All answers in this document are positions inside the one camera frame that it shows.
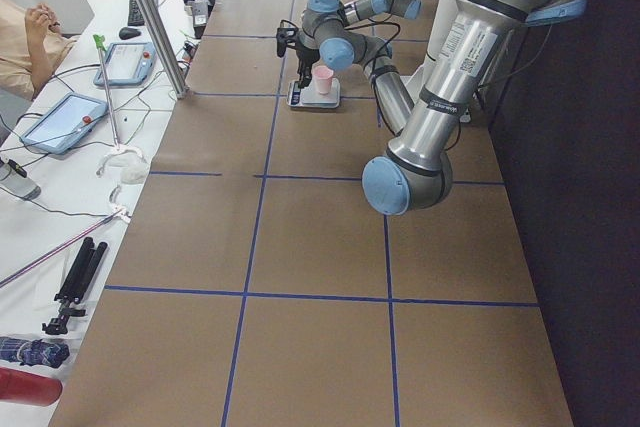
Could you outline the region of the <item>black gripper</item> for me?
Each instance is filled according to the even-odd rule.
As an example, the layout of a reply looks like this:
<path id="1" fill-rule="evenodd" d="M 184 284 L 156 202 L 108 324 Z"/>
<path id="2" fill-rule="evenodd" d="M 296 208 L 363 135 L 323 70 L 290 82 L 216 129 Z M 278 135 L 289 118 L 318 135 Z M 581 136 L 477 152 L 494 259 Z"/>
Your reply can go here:
<path id="1" fill-rule="evenodd" d="M 312 64 L 320 60 L 320 53 L 315 40 L 303 30 L 299 30 L 295 40 L 296 55 L 298 57 L 298 86 L 308 87 L 312 80 Z"/>

